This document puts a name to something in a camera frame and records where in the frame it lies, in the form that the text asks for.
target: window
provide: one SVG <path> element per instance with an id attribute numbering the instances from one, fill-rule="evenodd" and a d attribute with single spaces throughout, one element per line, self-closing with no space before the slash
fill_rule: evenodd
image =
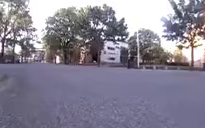
<path id="1" fill-rule="evenodd" d="M 107 47 L 108 50 L 115 50 L 115 48 Z"/>
<path id="2" fill-rule="evenodd" d="M 115 58 L 114 57 L 110 57 L 110 58 L 108 58 L 109 60 L 115 60 Z"/>

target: road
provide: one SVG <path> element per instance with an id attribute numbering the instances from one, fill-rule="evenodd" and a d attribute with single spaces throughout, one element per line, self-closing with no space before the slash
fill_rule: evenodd
<path id="1" fill-rule="evenodd" d="M 205 128 L 205 72 L 0 65 L 0 128 Z"/>

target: green tree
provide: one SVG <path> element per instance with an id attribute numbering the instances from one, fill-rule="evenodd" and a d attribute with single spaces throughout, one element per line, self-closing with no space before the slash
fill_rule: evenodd
<path id="1" fill-rule="evenodd" d="M 125 19 L 120 21 L 115 16 L 115 10 L 112 7 L 104 4 L 102 7 L 94 6 L 87 7 L 89 20 L 89 37 L 92 42 L 96 43 L 97 59 L 100 64 L 100 54 L 103 49 L 104 42 L 109 41 L 125 41 L 128 37 L 127 25 Z"/>
<path id="2" fill-rule="evenodd" d="M 46 24 L 43 40 L 49 48 L 63 51 L 65 62 L 67 55 L 81 46 L 94 48 L 99 59 L 104 41 L 124 41 L 128 37 L 124 18 L 117 20 L 115 11 L 107 5 L 88 6 L 79 10 L 74 7 L 63 8 L 49 17 Z"/>
<path id="3" fill-rule="evenodd" d="M 157 47 L 160 47 L 160 37 L 158 34 L 153 32 L 152 30 L 149 29 L 140 29 L 138 31 L 138 38 L 139 38 L 139 44 L 140 44 L 140 57 L 143 61 L 151 62 L 154 61 L 154 55 L 153 51 Z M 137 56 L 137 33 L 135 33 L 133 36 L 131 36 L 128 40 L 130 49 L 131 49 L 131 54 L 133 56 Z"/>
<path id="4" fill-rule="evenodd" d="M 46 21 L 44 37 L 46 43 L 63 52 L 64 63 L 67 63 L 67 53 L 78 40 L 77 21 L 77 9 L 74 7 L 59 9 L 53 17 L 49 17 Z"/>
<path id="5" fill-rule="evenodd" d="M 22 38 L 24 31 L 32 25 L 28 5 L 29 0 L 0 0 L 1 62 L 4 61 L 5 47 L 13 47 L 14 52 L 16 44 L 21 40 L 19 38 Z M 26 19 L 31 21 L 29 26 L 24 22 Z"/>
<path id="6" fill-rule="evenodd" d="M 162 18 L 165 37 L 177 41 L 184 48 L 191 48 L 191 66 L 194 66 L 194 48 L 201 46 L 199 40 L 205 35 L 205 0 L 169 0 L 174 14 Z"/>

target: foliage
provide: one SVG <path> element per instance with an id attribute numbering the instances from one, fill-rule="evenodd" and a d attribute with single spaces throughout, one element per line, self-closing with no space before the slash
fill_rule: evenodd
<path id="1" fill-rule="evenodd" d="M 187 57 L 183 54 L 182 49 L 177 48 L 173 52 L 173 60 L 176 63 L 188 62 Z"/>
<path id="2" fill-rule="evenodd" d="M 179 42 L 191 48 L 191 66 L 194 66 L 194 48 L 201 46 L 199 40 L 205 36 L 205 0 L 169 0 L 174 14 L 162 18 L 167 40 Z"/>
<path id="3" fill-rule="evenodd" d="M 149 29 L 140 29 L 138 31 L 138 38 L 140 43 L 140 57 L 144 62 L 166 62 L 170 55 L 160 46 L 160 37 L 155 32 Z M 137 55 L 137 33 L 129 38 L 129 45 L 131 55 Z"/>
<path id="4" fill-rule="evenodd" d="M 124 41 L 128 37 L 125 19 L 117 20 L 113 8 L 105 4 L 59 9 L 46 24 L 44 43 L 49 49 L 62 51 L 64 62 L 70 49 L 94 45 L 100 56 L 105 40 Z"/>
<path id="5" fill-rule="evenodd" d="M 36 37 L 36 29 L 32 26 L 28 5 L 29 0 L 0 0 L 1 62 L 4 61 L 5 47 L 12 47 L 14 55 L 16 45 L 24 51 L 33 48 L 30 42 Z"/>

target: street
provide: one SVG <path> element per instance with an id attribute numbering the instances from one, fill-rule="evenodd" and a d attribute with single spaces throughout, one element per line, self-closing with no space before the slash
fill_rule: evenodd
<path id="1" fill-rule="evenodd" d="M 205 128 L 205 72 L 0 65 L 0 128 Z"/>

